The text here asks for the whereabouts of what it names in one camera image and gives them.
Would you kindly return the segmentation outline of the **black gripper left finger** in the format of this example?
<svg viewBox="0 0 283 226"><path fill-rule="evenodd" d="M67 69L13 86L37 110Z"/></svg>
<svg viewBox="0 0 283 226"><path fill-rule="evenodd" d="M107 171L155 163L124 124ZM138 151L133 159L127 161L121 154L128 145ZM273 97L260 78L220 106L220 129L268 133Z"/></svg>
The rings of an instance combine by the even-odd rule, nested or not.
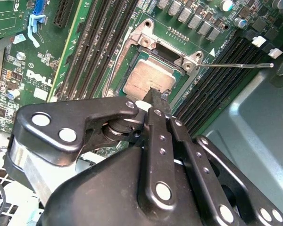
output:
<svg viewBox="0 0 283 226"><path fill-rule="evenodd" d="M26 105L17 114L4 166L46 207L66 181L131 147L144 147L149 119L167 121L161 92L142 101L106 97Z"/></svg>

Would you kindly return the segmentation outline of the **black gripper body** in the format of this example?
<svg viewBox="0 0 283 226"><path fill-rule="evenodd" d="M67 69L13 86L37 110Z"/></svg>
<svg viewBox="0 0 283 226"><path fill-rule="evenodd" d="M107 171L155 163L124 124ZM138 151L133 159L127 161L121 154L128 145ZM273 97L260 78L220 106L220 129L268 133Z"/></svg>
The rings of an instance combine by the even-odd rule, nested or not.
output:
<svg viewBox="0 0 283 226"><path fill-rule="evenodd" d="M131 147L63 183L45 226L205 226L168 120L149 119L144 147Z"/></svg>

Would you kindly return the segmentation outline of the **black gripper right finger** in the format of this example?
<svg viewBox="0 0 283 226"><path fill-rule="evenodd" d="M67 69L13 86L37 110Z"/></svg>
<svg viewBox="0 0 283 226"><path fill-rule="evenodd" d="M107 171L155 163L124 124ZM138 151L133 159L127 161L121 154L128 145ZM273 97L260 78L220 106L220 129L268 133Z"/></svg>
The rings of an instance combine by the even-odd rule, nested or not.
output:
<svg viewBox="0 0 283 226"><path fill-rule="evenodd" d="M283 226L283 213L206 136L192 139L184 124L171 115L168 96L164 112L206 226Z"/></svg>

